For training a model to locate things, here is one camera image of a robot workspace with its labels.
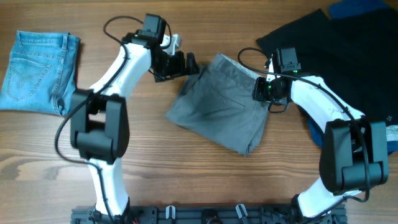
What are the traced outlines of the grey shorts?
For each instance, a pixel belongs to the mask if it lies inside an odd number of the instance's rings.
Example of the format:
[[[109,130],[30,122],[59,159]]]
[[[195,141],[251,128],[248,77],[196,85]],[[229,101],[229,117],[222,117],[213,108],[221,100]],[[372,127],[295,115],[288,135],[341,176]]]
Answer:
[[[268,102],[255,101],[258,74],[223,54],[182,85],[165,117],[244,156],[261,142]]]

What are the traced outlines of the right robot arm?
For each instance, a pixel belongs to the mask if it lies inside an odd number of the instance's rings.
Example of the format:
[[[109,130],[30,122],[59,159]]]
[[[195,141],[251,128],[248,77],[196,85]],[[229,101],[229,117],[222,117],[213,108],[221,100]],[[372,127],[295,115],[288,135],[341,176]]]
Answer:
[[[351,199],[365,202],[370,190],[388,179],[386,125],[372,121],[334,93],[316,75],[300,73],[295,48],[277,49],[266,63],[267,77],[259,77],[256,101],[300,106],[323,134],[319,178],[297,195],[303,222],[319,220]]]

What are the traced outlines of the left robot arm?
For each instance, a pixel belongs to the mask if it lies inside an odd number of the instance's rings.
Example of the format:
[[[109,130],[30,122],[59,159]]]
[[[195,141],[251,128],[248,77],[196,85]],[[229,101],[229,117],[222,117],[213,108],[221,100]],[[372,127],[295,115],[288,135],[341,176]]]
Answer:
[[[121,160],[130,139],[127,101],[148,71],[157,82],[200,71],[192,53],[178,50],[179,37],[165,34],[165,19],[146,14],[141,24],[118,40],[119,55],[104,76],[72,95],[71,145],[90,168],[97,198],[93,207],[74,209],[72,223],[135,223]]]

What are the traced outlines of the blue garment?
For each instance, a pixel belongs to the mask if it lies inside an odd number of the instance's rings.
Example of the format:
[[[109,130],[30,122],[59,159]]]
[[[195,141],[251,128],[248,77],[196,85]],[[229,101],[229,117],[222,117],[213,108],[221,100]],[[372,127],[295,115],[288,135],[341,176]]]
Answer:
[[[365,13],[375,12],[378,9],[387,9],[389,6],[383,0],[344,0],[332,4],[329,13],[332,19],[344,19],[352,16],[362,16]],[[322,147],[323,136],[312,118],[307,116],[308,127],[314,143]],[[397,125],[388,126],[387,153],[390,155],[397,151]]]

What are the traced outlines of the dark navy garment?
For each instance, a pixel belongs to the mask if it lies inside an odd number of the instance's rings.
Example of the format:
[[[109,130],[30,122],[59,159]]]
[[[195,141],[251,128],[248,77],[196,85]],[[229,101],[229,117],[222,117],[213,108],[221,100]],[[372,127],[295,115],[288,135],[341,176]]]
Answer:
[[[256,40],[270,55],[293,47],[303,72],[315,73],[353,108],[397,126],[397,10],[386,7],[329,19],[317,10]]]

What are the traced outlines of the folded blue denim jeans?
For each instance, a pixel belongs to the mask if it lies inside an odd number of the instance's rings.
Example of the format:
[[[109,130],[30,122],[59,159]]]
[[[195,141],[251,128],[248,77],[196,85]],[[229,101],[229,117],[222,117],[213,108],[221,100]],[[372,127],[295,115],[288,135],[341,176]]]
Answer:
[[[75,91],[80,38],[17,31],[1,88],[1,109],[65,116]]]

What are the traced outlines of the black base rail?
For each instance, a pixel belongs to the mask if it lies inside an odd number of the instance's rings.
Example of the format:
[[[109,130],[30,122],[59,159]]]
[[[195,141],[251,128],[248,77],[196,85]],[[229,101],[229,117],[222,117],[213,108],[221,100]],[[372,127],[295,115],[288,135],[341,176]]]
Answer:
[[[205,224],[205,223],[307,223],[297,210],[288,204],[271,204],[258,207],[130,207],[124,217],[114,217],[115,223],[141,224]],[[111,223],[108,215],[100,214],[95,207],[72,210],[70,223]],[[319,220],[308,223],[347,224],[345,205],[339,205]]]

